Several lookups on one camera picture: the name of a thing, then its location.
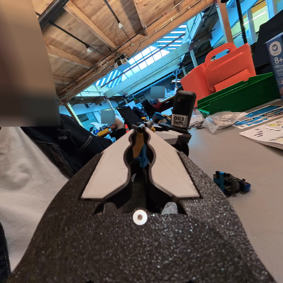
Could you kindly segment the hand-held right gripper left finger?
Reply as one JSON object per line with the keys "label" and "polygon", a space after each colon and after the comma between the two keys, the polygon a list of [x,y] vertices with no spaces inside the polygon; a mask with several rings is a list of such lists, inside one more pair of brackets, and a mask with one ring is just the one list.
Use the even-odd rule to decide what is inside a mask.
{"label": "hand-held right gripper left finger", "polygon": [[101,158],[82,193],[81,199],[106,200],[130,181],[130,148],[133,129],[102,152]]}

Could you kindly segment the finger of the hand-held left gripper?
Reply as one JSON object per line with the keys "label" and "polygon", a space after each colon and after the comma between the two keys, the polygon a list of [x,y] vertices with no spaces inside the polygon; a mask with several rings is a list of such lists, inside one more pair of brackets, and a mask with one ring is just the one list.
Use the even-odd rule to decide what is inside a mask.
{"label": "finger of the hand-held left gripper", "polygon": [[177,144],[177,143],[186,143],[188,144],[191,135],[189,133],[180,133],[173,130],[163,130],[163,131],[156,131],[156,135],[158,135],[161,139],[166,141],[168,144]]}

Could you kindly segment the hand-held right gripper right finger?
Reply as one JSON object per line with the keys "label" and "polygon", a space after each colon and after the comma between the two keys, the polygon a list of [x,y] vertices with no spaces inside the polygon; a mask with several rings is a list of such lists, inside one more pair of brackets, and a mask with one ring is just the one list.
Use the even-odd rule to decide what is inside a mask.
{"label": "hand-held right gripper right finger", "polygon": [[197,191],[187,172],[178,150],[160,138],[150,129],[147,145],[153,152],[153,160],[149,167],[151,183],[160,191],[178,200],[198,198]]}

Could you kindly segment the yellow blue brick assembly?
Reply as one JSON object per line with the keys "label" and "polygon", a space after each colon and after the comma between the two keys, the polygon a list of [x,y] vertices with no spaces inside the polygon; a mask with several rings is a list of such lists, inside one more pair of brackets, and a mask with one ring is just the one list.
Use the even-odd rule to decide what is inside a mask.
{"label": "yellow blue brick assembly", "polygon": [[135,130],[135,144],[133,146],[133,158],[140,162],[140,167],[145,168],[149,164],[149,160],[146,157],[147,146],[144,142],[145,128],[151,129],[153,132],[156,130],[153,128],[153,121],[144,121],[139,125],[132,125],[131,128]]}

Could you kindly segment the black blue brick assembly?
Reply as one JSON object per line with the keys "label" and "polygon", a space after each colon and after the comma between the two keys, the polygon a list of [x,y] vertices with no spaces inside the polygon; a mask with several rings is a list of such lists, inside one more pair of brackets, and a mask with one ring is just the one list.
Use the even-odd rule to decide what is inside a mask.
{"label": "black blue brick assembly", "polygon": [[245,179],[240,179],[235,177],[234,175],[231,175],[230,173],[221,171],[216,171],[213,174],[213,181],[227,196],[239,192],[247,193],[251,188],[251,184],[246,182]]}

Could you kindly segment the grey desk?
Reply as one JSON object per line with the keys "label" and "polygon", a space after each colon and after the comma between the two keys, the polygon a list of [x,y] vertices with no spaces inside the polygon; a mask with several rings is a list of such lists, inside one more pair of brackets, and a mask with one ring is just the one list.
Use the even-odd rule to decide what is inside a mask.
{"label": "grey desk", "polygon": [[211,133],[192,128],[189,158],[211,178],[224,171],[251,184],[247,194],[228,198],[261,261],[277,282],[283,279],[282,150],[262,145],[230,126]]}

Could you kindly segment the blue toy robot model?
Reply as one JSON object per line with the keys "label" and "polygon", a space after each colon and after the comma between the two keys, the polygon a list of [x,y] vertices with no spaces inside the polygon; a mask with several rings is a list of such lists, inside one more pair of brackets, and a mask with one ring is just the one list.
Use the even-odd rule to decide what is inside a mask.
{"label": "blue toy robot model", "polygon": [[151,117],[154,124],[166,124],[171,125],[171,119],[166,114],[161,114],[159,112],[154,112],[154,114]]}

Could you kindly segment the clear plastic bag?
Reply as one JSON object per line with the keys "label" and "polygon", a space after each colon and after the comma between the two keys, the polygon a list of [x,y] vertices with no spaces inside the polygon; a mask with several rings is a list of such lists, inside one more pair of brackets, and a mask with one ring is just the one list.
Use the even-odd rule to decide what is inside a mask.
{"label": "clear plastic bag", "polygon": [[242,117],[246,115],[246,112],[217,112],[206,117],[203,121],[202,126],[204,128],[208,128],[211,133],[215,133],[217,130],[234,125],[237,121],[239,121]]}

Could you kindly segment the red plastic bin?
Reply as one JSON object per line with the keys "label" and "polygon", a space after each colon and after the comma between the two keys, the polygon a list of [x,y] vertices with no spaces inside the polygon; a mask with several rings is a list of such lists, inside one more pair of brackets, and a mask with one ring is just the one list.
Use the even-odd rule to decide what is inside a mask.
{"label": "red plastic bin", "polygon": [[196,94],[197,107],[198,100],[254,76],[249,44],[237,48],[233,43],[225,43],[210,51],[204,63],[181,79],[181,85],[185,91]]}

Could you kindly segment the black plastic bin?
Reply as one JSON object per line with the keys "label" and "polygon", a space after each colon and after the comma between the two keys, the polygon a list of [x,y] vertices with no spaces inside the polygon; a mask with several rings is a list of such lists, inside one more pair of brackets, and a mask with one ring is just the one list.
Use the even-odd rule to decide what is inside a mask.
{"label": "black plastic bin", "polygon": [[143,120],[139,118],[138,115],[129,106],[119,108],[117,111],[124,119],[124,124],[127,125],[129,129],[132,129],[132,125],[137,125],[137,123],[143,122]]}

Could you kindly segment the skylight window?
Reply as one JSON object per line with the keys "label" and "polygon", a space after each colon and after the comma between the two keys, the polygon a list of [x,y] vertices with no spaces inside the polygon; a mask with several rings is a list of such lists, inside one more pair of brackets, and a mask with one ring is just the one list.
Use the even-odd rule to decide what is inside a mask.
{"label": "skylight window", "polygon": [[127,69],[124,71],[113,70],[100,80],[96,81],[94,85],[97,87],[113,88],[137,72],[158,61],[182,45],[182,39],[185,35],[186,28],[187,24],[179,26],[148,48],[131,57]]}

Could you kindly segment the blue white leaflet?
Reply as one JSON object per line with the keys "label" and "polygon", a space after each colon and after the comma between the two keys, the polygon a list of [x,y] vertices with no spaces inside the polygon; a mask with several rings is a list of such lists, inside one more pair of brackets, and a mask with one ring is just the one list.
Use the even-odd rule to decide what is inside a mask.
{"label": "blue white leaflet", "polygon": [[237,121],[234,124],[234,127],[245,129],[281,115],[283,115],[282,106],[268,105],[246,114],[241,121]]}

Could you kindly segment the white shirt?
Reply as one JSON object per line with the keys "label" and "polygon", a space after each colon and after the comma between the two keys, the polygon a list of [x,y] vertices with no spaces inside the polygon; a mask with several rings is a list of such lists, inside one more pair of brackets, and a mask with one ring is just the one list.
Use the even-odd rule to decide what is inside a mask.
{"label": "white shirt", "polygon": [[0,131],[0,219],[14,271],[47,207],[69,180],[20,127]]}

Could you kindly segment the building instruction booklet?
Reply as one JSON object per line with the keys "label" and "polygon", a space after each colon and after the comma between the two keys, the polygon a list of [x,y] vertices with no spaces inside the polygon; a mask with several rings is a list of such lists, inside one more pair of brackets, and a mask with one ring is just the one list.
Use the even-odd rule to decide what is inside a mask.
{"label": "building instruction booklet", "polygon": [[257,143],[283,149],[283,118],[243,131],[239,135]]}

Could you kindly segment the dark blue toy set box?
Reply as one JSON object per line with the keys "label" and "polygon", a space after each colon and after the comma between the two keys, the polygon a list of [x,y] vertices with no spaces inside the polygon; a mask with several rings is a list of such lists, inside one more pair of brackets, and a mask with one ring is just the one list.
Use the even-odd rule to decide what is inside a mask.
{"label": "dark blue toy set box", "polygon": [[266,43],[271,66],[277,82],[281,100],[283,99],[283,33],[268,40]]}

